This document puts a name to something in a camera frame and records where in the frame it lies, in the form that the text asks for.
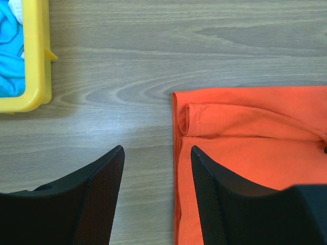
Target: yellow basket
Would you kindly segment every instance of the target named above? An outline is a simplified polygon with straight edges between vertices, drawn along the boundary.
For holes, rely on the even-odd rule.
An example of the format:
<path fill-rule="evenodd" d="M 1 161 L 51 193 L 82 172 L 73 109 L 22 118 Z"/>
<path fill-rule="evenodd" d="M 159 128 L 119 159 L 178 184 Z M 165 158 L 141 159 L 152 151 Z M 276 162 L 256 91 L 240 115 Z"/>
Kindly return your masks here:
<path fill-rule="evenodd" d="M 52 98 L 49 0 L 23 0 L 25 92 L 0 98 L 0 113 L 27 112 Z"/>

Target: fabric fold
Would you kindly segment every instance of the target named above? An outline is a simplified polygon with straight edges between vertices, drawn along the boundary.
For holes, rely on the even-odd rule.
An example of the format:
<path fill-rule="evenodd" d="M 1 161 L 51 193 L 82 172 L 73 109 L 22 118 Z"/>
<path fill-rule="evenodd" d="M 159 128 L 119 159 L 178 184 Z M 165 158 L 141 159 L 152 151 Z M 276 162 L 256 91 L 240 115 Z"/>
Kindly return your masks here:
<path fill-rule="evenodd" d="M 201 245 L 190 152 L 275 189 L 327 183 L 327 86 L 173 94 L 175 244 Z"/>

